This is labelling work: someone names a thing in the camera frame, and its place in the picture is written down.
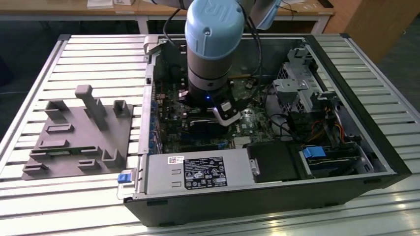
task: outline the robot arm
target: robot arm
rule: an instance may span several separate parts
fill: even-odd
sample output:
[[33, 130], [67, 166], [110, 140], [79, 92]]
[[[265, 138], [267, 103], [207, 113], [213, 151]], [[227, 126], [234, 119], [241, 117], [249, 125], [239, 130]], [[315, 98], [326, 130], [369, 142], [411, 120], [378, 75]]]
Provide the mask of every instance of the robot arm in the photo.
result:
[[181, 102], [191, 107], [213, 107], [219, 123], [229, 126], [239, 120], [241, 111], [247, 107], [247, 101], [234, 98], [227, 83], [247, 17], [251, 16], [258, 29], [267, 29], [282, 0], [147, 1], [189, 10], [189, 90], [181, 91]]
[[[189, 10], [194, 0], [145, 0], [146, 2]], [[257, 28], [270, 28], [278, 13], [282, 0], [237, 0], [251, 16]]]

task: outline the wooden table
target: wooden table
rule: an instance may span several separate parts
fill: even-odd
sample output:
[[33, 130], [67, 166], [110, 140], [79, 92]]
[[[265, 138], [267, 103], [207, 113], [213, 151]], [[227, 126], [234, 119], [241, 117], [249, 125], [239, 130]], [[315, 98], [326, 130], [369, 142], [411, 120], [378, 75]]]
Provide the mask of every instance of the wooden table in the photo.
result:
[[[311, 33], [323, 33], [330, 17], [335, 14], [334, 8], [325, 8], [318, 0], [307, 0], [306, 3], [291, 5], [293, 13], [289, 5], [279, 8], [275, 21], [314, 21]], [[149, 34], [147, 22], [153, 20], [167, 20], [177, 9], [169, 6], [157, 5], [149, 2], [141, 2], [138, 15], [142, 19], [139, 22], [141, 32]], [[174, 20], [186, 20], [187, 11], [181, 11]]]
[[6, 21], [137, 21], [141, 0], [134, 5], [90, 10], [87, 0], [0, 0]]
[[419, 0], [330, 0], [337, 15], [325, 33], [350, 34], [375, 63], [386, 57], [420, 12]]
[[[335, 14], [333, 8], [325, 8], [318, 0], [294, 4], [293, 12], [281, 8], [275, 21], [314, 21], [313, 33], [322, 33], [330, 17]], [[175, 8], [137, 0], [134, 5], [115, 5], [110, 9], [90, 10], [87, 0], [0, 0], [0, 20], [6, 21], [138, 21], [142, 34], [149, 34], [147, 22], [167, 20]], [[174, 20], [186, 20], [182, 11]]]

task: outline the gray plastic peg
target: gray plastic peg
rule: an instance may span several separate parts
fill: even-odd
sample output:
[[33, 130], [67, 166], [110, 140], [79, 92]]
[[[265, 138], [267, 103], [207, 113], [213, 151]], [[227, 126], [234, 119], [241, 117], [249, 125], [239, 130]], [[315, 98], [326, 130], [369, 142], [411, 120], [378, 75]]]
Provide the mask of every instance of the gray plastic peg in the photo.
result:
[[105, 119], [105, 107], [102, 103], [97, 103], [93, 97], [93, 86], [91, 85], [79, 85], [77, 87], [77, 98], [82, 99], [86, 105], [87, 112], [90, 116], [94, 118], [95, 124], [99, 130], [107, 130], [109, 124]]

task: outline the paper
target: paper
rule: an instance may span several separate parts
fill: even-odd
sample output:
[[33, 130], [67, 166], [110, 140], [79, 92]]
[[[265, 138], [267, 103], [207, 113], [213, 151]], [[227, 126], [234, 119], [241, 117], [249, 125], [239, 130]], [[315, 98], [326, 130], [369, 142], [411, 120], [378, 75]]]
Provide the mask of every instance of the paper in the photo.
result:
[[113, 0], [87, 0], [89, 9], [114, 8]]

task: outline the cable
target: cable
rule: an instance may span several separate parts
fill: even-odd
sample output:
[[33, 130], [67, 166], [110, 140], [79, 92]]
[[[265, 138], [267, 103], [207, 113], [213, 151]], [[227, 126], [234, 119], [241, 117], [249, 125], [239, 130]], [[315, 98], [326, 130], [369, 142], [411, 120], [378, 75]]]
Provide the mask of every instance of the cable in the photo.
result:
[[169, 28], [169, 23], [170, 23], [170, 21], [173, 20], [173, 18], [175, 17], [175, 15], [179, 13], [181, 10], [182, 10], [182, 9], [178, 9], [178, 10], [173, 13], [173, 15], [170, 16], [170, 18], [169, 18], [169, 20], [167, 20], [167, 22], [166, 22], [166, 24], [165, 24], [165, 29], [163, 29], [163, 32], [165, 32], [165, 35], [166, 35], [166, 37], [167, 37], [167, 40], [169, 40], [170, 44], [171, 44], [173, 46], [175, 46], [177, 48], [178, 48], [178, 45], [174, 43], [173, 39], [170, 38], [170, 36], [169, 36], [169, 34], [167, 34], [167, 28]]
[[255, 24], [254, 24], [254, 21], [253, 21], [253, 18], [249, 17], [249, 20], [250, 20], [250, 24], [255, 30], [255, 35], [257, 35], [257, 43], [258, 43], [258, 50], [259, 50], [259, 65], [258, 65], [258, 68], [259, 68], [259, 75], [261, 75], [261, 78], [258, 80], [258, 84], [257, 84], [257, 88], [254, 90], [254, 93], [251, 94], [250, 98], [249, 98], [249, 102], [253, 101], [253, 99], [255, 98], [257, 94], [258, 94], [258, 91], [259, 91], [259, 88], [262, 86], [262, 78], [263, 78], [263, 50], [262, 50], [262, 41], [261, 41], [261, 36], [258, 34], [258, 29], [255, 27]]
[[253, 76], [257, 74], [257, 71], [259, 70], [259, 80], [258, 80], [258, 85], [257, 85], [257, 88], [250, 96], [250, 98], [247, 99], [247, 103], [250, 103], [253, 101], [253, 99], [255, 98], [257, 94], [258, 94], [258, 91], [259, 91], [259, 88], [261, 88], [261, 85], [262, 85], [262, 77], [263, 77], [263, 51], [262, 51], [262, 41], [261, 41], [261, 36], [258, 34], [258, 29], [257, 29], [257, 26], [255, 26], [255, 23], [254, 23], [254, 20], [253, 18], [247, 15], [247, 12], [246, 12], [246, 9], [245, 7], [239, 4], [239, 6], [242, 7], [243, 9], [243, 14], [245, 14], [245, 20], [246, 20], [246, 23], [247, 23], [247, 26], [249, 28], [251, 29], [251, 35], [257, 41], [257, 47], [258, 47], [258, 53], [259, 53], [259, 62], [258, 62], [258, 68], [255, 70], [255, 72], [253, 73]]
[[5, 94], [18, 94], [18, 93], [29, 93], [30, 91], [26, 91], [26, 92], [0, 92], [0, 95], [5, 95]]
[[298, 11], [293, 9], [293, 5], [291, 5], [289, 2], [286, 2], [286, 1], [283, 1], [283, 0], [282, 0], [282, 2], [285, 2], [287, 5], [290, 5], [290, 9], [287, 9], [286, 7], [282, 7], [282, 6], [281, 6], [281, 8], [283, 8], [283, 9], [286, 9], [286, 10], [290, 10], [290, 11], [293, 12], [293, 21], [294, 21], [295, 12], [298, 13]]

